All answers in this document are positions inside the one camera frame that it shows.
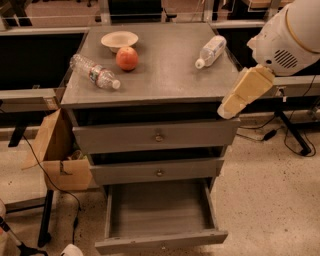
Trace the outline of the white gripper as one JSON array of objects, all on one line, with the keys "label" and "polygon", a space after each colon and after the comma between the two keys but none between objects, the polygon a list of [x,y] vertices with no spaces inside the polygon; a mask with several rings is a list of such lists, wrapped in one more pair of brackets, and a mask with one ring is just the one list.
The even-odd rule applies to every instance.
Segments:
[{"label": "white gripper", "polygon": [[247,46],[260,65],[240,72],[217,110],[224,119],[235,117],[266,93],[275,75],[296,74],[319,60],[320,4],[287,4]]}]

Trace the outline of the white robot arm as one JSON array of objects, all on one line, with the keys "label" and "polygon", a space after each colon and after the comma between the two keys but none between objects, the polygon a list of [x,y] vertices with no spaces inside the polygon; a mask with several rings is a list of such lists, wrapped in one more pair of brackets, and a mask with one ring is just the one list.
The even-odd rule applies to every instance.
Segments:
[{"label": "white robot arm", "polygon": [[251,38],[247,46],[257,62],[240,72],[218,114],[231,119],[265,94],[276,76],[291,76],[320,58],[320,0],[294,0]]}]

